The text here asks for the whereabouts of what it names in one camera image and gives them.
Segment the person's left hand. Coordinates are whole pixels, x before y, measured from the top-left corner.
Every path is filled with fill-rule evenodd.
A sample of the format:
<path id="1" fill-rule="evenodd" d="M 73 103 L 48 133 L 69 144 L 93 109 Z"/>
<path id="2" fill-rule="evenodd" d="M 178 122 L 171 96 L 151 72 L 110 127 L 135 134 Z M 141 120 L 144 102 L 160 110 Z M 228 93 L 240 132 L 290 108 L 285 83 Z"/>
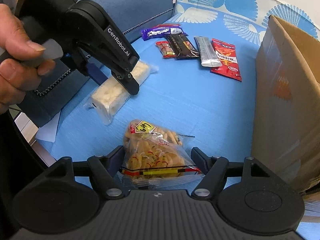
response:
<path id="1" fill-rule="evenodd" d="M 41 77 L 54 69 L 55 62 L 43 61 L 37 68 L 26 67 L 19 63 L 38 58 L 45 48 L 30 40 L 21 21 L 5 4 L 1 4 L 1 48 L 14 57 L 1 63 L 1 113 L 3 114 L 11 105 L 21 103 L 27 91 L 36 89 Z"/>

